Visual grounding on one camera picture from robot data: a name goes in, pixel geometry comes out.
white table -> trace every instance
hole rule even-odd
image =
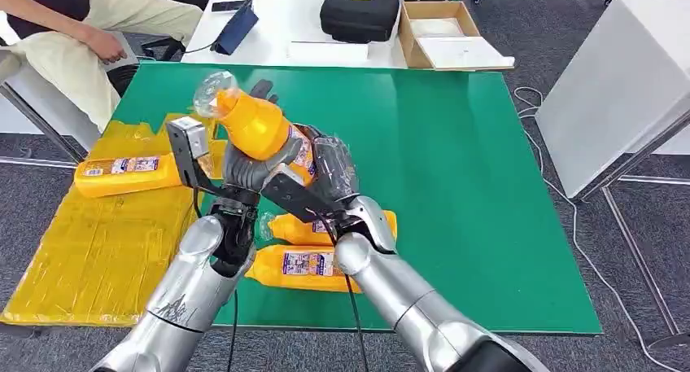
[[[576,196],[690,109],[690,0],[613,0],[536,113]],[[690,154],[685,129],[656,153]]]
[[[211,44],[234,14],[211,12],[210,0],[199,21],[187,50]],[[388,42],[369,44],[366,60],[343,61],[319,55],[312,58],[288,56],[290,42],[332,42],[333,38],[321,31],[319,12],[324,0],[254,0],[254,12],[259,22],[247,34],[232,55],[221,55],[211,50],[200,50],[182,57],[184,63],[226,63],[273,66],[367,67],[406,68],[397,24],[394,37]]]

green tabletop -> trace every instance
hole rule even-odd
[[[398,215],[400,255],[465,315],[503,332],[600,333],[501,74],[145,63],[113,118],[156,131],[218,68],[245,90],[273,81],[289,120],[348,143],[361,192]],[[282,212],[265,199],[260,211]],[[354,327],[347,294],[252,279],[238,294],[243,326]],[[365,329],[388,329],[357,303]],[[232,305],[216,324],[232,324]]]

person's arm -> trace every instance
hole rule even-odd
[[[0,0],[0,10],[84,42],[104,63],[127,57],[112,34],[73,20],[33,0]]]

white paper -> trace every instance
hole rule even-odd
[[[410,20],[414,37],[462,37],[460,24],[455,18],[433,18],[430,20]]]
[[[369,44],[292,41],[287,47],[287,56],[296,60],[359,63],[369,57]]]
[[[514,57],[504,57],[483,37],[419,37],[419,46],[436,69],[512,67]]]

phone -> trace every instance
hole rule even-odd
[[[235,0],[233,2],[216,2],[211,6],[211,11],[218,12],[237,10],[244,2],[244,0]]]

